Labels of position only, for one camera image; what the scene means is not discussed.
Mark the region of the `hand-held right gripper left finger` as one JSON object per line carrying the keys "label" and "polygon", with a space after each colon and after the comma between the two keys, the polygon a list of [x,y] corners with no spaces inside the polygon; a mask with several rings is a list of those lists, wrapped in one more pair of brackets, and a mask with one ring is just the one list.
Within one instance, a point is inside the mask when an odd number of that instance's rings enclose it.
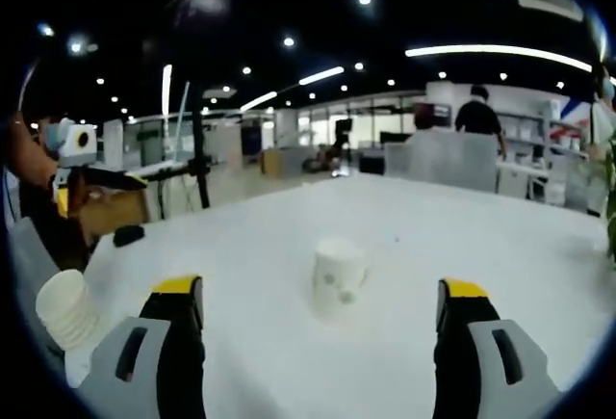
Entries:
{"label": "hand-held right gripper left finger", "polygon": [[202,278],[155,286],[92,351],[76,388],[95,418],[204,418]]}

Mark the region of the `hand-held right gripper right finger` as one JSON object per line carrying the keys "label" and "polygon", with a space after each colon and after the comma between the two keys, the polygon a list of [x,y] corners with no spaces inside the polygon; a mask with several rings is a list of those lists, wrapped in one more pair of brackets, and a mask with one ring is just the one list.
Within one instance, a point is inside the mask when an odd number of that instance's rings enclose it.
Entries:
{"label": "hand-held right gripper right finger", "polygon": [[544,351],[474,283],[439,281],[436,335],[434,418],[542,418],[561,397]]}

